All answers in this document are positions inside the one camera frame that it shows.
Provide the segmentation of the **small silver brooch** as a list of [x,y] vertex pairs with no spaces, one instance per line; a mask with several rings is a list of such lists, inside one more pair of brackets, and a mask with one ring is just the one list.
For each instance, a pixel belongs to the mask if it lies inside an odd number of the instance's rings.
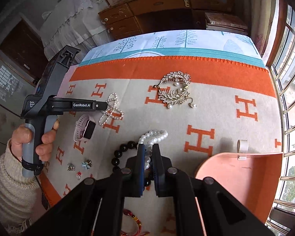
[[67,164],[67,171],[75,171],[75,170],[76,170],[76,167],[74,164],[72,163]]

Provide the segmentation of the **pink smart watch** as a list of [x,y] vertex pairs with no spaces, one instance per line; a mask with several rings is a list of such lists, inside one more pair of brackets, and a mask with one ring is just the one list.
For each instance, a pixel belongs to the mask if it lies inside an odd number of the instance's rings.
[[96,123],[92,116],[83,114],[77,121],[74,128],[74,142],[88,141],[93,136]]

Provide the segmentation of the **pink storage tray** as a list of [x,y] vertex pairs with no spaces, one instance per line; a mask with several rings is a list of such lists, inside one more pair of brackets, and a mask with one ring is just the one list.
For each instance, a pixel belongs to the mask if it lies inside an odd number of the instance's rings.
[[195,178],[214,178],[262,223],[270,214],[281,176],[283,153],[230,153],[202,162]]

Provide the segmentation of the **dark wooden door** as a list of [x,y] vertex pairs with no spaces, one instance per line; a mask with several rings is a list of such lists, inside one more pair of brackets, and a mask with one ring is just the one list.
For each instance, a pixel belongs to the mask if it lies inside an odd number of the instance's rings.
[[41,39],[24,20],[9,32],[0,50],[31,76],[34,84],[39,82],[48,60]]

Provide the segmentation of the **cream knit left sleeve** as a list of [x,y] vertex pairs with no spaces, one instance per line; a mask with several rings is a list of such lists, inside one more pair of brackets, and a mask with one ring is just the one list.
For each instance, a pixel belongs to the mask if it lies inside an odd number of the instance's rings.
[[9,235],[20,235],[30,225],[39,186],[22,175],[22,164],[11,152],[11,140],[0,156],[0,223]]

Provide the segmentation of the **white lace covered furniture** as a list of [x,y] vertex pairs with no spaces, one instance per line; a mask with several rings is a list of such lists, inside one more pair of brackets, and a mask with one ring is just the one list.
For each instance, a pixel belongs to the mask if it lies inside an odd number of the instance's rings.
[[78,64],[91,49],[113,41],[99,16],[108,6],[106,0],[61,0],[40,29],[46,58],[69,45],[80,49]]

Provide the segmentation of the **orange H pattern blanket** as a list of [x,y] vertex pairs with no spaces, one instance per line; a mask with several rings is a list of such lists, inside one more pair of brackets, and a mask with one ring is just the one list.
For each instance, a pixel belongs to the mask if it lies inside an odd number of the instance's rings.
[[[167,109],[153,88],[171,71],[191,76],[188,102]],[[120,116],[100,112],[91,116],[97,125],[88,141],[74,142],[79,112],[61,118],[52,157],[40,175],[50,205],[55,205],[81,180],[97,180],[112,172],[111,159],[121,144],[137,141],[150,130],[166,130],[160,143],[163,156],[195,176],[199,165],[219,153],[276,153],[281,140],[278,102],[269,72],[260,67],[221,59],[151,56],[111,60],[73,67],[65,75],[58,96],[105,101],[116,93]],[[91,160],[85,170],[81,163]],[[67,164],[75,171],[67,171]]]

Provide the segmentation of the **blue patterned bedsheet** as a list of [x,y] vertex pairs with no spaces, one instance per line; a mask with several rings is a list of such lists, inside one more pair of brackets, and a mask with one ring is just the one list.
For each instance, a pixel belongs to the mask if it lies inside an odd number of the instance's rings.
[[224,31],[171,30],[137,35],[90,50],[80,66],[146,56],[194,56],[225,59],[265,68],[250,37]]

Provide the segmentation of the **metal window grille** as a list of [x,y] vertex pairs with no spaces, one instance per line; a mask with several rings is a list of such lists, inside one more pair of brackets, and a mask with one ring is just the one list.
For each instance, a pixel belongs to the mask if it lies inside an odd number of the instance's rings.
[[282,139],[275,146],[283,158],[266,226],[275,235],[287,235],[295,225],[295,11],[285,0],[277,0],[275,17],[277,32],[267,66],[278,95]]

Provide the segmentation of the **wooden desk with drawers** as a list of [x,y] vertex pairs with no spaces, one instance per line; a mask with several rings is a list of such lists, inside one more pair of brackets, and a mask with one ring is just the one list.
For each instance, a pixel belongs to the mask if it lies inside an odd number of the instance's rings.
[[120,0],[99,12],[116,40],[158,31],[206,29],[207,12],[233,12],[234,0]]

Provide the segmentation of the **stack of books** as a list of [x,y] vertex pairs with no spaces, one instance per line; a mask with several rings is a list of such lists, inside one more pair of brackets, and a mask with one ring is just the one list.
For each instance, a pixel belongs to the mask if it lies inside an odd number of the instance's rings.
[[248,35],[248,26],[237,16],[205,12],[206,29]]

